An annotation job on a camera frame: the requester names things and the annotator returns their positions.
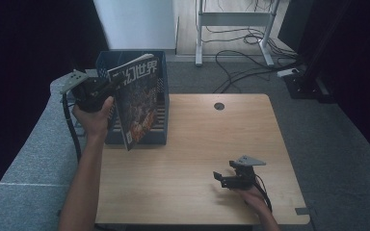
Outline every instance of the black device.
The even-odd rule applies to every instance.
[[[107,78],[98,78],[98,77],[89,77],[88,74],[73,70],[73,72],[68,74],[68,80],[63,86],[60,94],[63,96],[63,109],[65,113],[65,118],[70,131],[71,137],[73,138],[74,146],[76,148],[77,160],[80,160],[81,149],[80,142],[77,138],[76,131],[71,122],[71,116],[69,111],[69,105],[67,102],[67,92],[70,90],[74,96],[75,104],[79,108],[87,113],[95,113],[101,110],[104,101],[109,96],[114,96],[117,100],[118,96],[116,95],[116,89],[124,81],[124,76],[122,74],[112,77],[111,79]],[[110,129],[113,125],[113,114],[114,109],[112,108],[108,118],[108,128]]]
[[[221,182],[222,188],[230,190],[249,190],[252,187],[257,187],[263,198],[266,201],[267,207],[273,212],[272,203],[266,191],[257,183],[253,166],[264,166],[266,163],[256,160],[248,156],[242,156],[236,161],[229,161],[229,165],[234,168],[236,175],[222,176],[220,173],[214,171],[213,176],[216,180]]]

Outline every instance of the magazine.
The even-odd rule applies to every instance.
[[[126,149],[129,151],[158,121],[158,58],[145,54],[127,64],[108,70],[111,78],[124,76],[117,87],[117,115]]]

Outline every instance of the finger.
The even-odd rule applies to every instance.
[[[79,111],[80,111],[80,107],[77,104],[74,104],[71,112],[74,114],[74,116],[76,116],[76,113],[78,113]]]
[[[103,107],[101,109],[101,111],[103,112],[107,112],[107,114],[109,113],[111,107],[113,106],[113,102],[114,102],[114,97],[113,96],[109,96],[105,101],[104,101],[104,104],[103,104]]]

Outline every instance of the cable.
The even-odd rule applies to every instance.
[[[206,11],[206,2],[207,1],[205,1],[205,3],[204,3],[204,11]],[[251,0],[251,3],[246,7],[245,12],[251,6],[251,4],[252,4],[252,0]],[[268,10],[268,12],[269,12],[272,5],[273,5],[273,0],[271,0],[271,2],[269,3],[269,5],[267,7],[265,6],[264,8],[260,8],[260,7],[259,8],[262,9],[263,11]],[[218,0],[218,6],[222,9],[222,11],[224,11],[224,9],[221,7],[221,5],[219,3],[219,0]],[[255,12],[256,12],[257,6],[258,6],[258,0],[255,1],[255,8],[254,8]],[[195,1],[195,26],[196,26],[197,32],[198,32],[197,14],[198,14],[198,10],[197,10],[197,0],[196,0]],[[214,34],[216,34],[216,33],[237,32],[237,31],[248,31],[249,32],[247,35],[245,35],[243,37],[239,37],[239,38],[210,39],[210,40],[203,40],[202,39],[201,41],[203,41],[205,43],[212,42],[212,41],[234,41],[234,40],[238,40],[238,39],[243,39],[244,43],[249,44],[249,45],[255,45],[255,44],[259,43],[261,40],[263,40],[263,37],[264,37],[263,32],[252,29],[251,27],[241,28],[241,29],[234,29],[234,30],[226,30],[226,31],[212,31],[207,26],[205,26],[205,28],[206,28],[207,31],[209,31],[211,33],[214,33]],[[255,38],[256,41],[255,42],[250,42],[250,41],[248,41],[248,38]],[[293,51],[289,51],[289,50],[285,50],[285,49],[277,47],[276,43],[273,41],[272,38],[269,38],[267,43],[269,44],[271,50],[275,54],[285,56],[285,57],[289,57],[289,58],[292,58],[292,59],[297,58],[297,55]]]
[[[74,147],[76,148],[76,156],[77,156],[77,162],[80,161],[80,157],[82,154],[81,148],[80,148],[80,142],[77,138],[76,130],[74,130],[73,123],[71,121],[70,111],[68,110],[68,104],[67,104],[67,96],[64,93],[63,94],[63,111],[65,113],[65,118],[67,122],[68,131],[70,131],[71,137],[73,138]]]
[[[270,1],[270,3],[269,3],[269,5],[266,7],[266,3],[263,1],[263,5],[264,5],[264,7],[263,8],[261,8],[261,7],[258,7],[259,9],[261,9],[262,11],[266,11],[267,10],[267,12],[269,12],[270,10],[271,10],[271,8],[272,8],[272,5],[273,5],[273,0],[271,0]]]
[[[253,0],[251,0],[251,3],[246,7],[245,12],[248,10],[248,8],[251,6],[251,4],[253,4]]]
[[[265,191],[263,191],[263,189],[260,187],[259,184],[257,184],[257,182],[253,182],[253,185],[260,191],[260,193],[263,195],[263,198],[264,200],[266,201],[266,204],[267,204],[267,207],[269,208],[270,212],[273,212],[273,208],[272,208],[272,202],[270,201],[270,198],[269,196],[267,195],[267,193]]]
[[[230,74],[232,75],[232,74],[234,74],[232,77],[236,77],[236,76],[238,76],[238,75],[241,75],[241,74],[244,74],[244,73],[246,73],[246,72],[249,72],[249,71],[251,71],[251,70],[256,70],[256,69],[262,69],[261,67],[252,67],[252,68],[249,68],[249,69],[247,69],[247,70],[244,70],[244,71],[235,71],[235,72],[231,72]]]
[[[254,11],[256,12],[257,10],[257,5],[259,4],[259,0],[256,0],[255,6],[254,6]]]
[[[222,12],[224,11],[224,9],[221,7],[221,4],[219,4],[219,0],[218,0],[218,7],[222,10]]]
[[[265,192],[265,193],[267,193],[266,186],[264,185],[264,182],[263,182],[262,178],[261,178],[259,175],[257,175],[257,174],[255,174],[255,176],[256,176],[257,178],[259,178],[259,180],[260,180],[260,182],[261,182],[261,184],[262,184],[262,186],[263,186],[263,190],[264,190],[264,192]]]
[[[244,56],[244,57],[246,57],[246,58],[248,58],[248,59],[250,59],[251,61],[253,61],[254,63],[256,63],[256,64],[259,64],[260,66],[262,66],[263,68],[266,68],[266,69],[270,69],[270,70],[265,70],[265,71],[259,71],[259,72],[255,72],[255,73],[251,73],[251,74],[246,74],[246,75],[244,75],[244,76],[242,76],[242,77],[240,77],[240,78],[237,78],[237,79],[234,79],[236,76],[238,76],[238,75],[240,75],[240,74],[237,74],[237,75],[235,75],[235,76],[232,76],[222,65],[221,65],[221,63],[219,63],[219,61],[218,61],[218,57],[219,57],[219,55],[221,54],[221,53],[223,53],[223,52],[234,52],[234,53],[238,53],[238,54],[240,54],[240,55],[242,55],[242,56]],[[248,77],[251,77],[251,76],[255,76],[255,75],[258,75],[258,74],[266,74],[266,73],[272,73],[272,72],[276,72],[276,71],[280,71],[280,70],[283,70],[283,69],[288,69],[288,68],[292,68],[292,67],[294,67],[294,66],[297,66],[297,65],[300,65],[300,64],[302,64],[303,63],[303,61],[301,61],[301,60],[296,60],[295,62],[293,62],[292,64],[287,64],[287,65],[285,65],[285,66],[281,66],[281,67],[268,67],[268,66],[266,66],[266,65],[264,65],[264,64],[260,64],[259,62],[257,62],[257,61],[255,61],[254,59],[252,59],[251,57],[249,57],[249,56],[247,56],[247,55],[245,55],[245,54],[243,54],[243,53],[241,53],[241,52],[238,52],[238,51],[231,51],[231,50],[225,50],[225,51],[221,51],[221,52],[219,52],[216,56],[215,56],[215,61],[216,61],[216,63],[217,63],[217,65],[226,73],[226,75],[227,75],[227,80],[226,81],[224,81],[219,87],[217,87],[213,92],[214,93],[216,93],[220,88],[223,88],[222,90],[221,90],[221,93],[224,93],[224,92],[226,92],[229,88],[230,88],[230,86],[232,86],[234,83],[236,83],[236,82],[239,82],[240,80],[243,80],[243,79],[245,79],[245,78],[248,78]]]

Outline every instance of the wrist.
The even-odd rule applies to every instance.
[[[264,203],[264,202],[263,203],[258,203],[254,207],[255,207],[254,210],[256,211],[256,213],[260,217],[271,213],[269,208],[267,207],[266,203]]]
[[[99,134],[88,134],[87,135],[87,144],[99,144],[104,143],[107,137],[107,132]]]

